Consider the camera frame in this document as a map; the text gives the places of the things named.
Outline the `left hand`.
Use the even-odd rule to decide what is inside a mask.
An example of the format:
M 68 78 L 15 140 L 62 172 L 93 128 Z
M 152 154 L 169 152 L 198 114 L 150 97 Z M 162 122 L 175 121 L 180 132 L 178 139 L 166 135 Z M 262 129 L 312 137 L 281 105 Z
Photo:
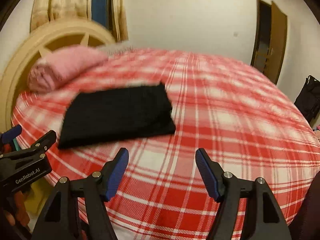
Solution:
M 7 193 L 1 190 L 1 239 L 31 239 L 28 229 L 30 217 L 21 191 Z

